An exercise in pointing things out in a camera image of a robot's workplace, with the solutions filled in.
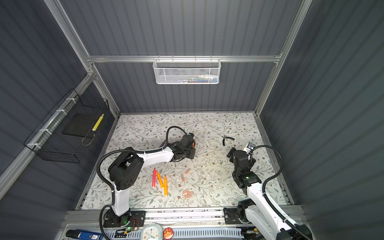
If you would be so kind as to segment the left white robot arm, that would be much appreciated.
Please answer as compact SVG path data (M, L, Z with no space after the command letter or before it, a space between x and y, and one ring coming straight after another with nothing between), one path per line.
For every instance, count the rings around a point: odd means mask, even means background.
M177 162L185 158L193 159L196 152L195 144L194 134L189 133L180 141L168 143L156 150L140 152L126 148L108 168L114 214L120 217L130 210L130 187L143 168L159 163Z

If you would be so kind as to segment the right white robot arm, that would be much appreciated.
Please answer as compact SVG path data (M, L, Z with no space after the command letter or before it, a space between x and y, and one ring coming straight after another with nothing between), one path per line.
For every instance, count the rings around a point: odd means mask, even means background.
M271 177L261 179L251 171L256 163L253 158L255 150L270 149L280 159L279 170ZM284 162L280 153L271 146L249 144L244 150L231 148L227 154L234 164L232 177L238 188L248 196L237 206L239 221L251 223L266 240L312 240L313 235L309 227L299 225L277 204L267 193L267 183L280 175Z

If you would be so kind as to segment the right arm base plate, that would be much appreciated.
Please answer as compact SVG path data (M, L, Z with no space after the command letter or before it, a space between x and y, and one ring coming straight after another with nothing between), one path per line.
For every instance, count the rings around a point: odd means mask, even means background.
M225 223L227 225L248 224L245 208L237 206L236 208L223 208Z

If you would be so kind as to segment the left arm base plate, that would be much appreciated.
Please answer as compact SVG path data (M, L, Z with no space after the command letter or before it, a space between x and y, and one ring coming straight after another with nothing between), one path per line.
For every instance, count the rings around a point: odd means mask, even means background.
M113 210L107 210L103 216L104 228L136 228L142 227L146 218L146 211L128 211L117 216Z

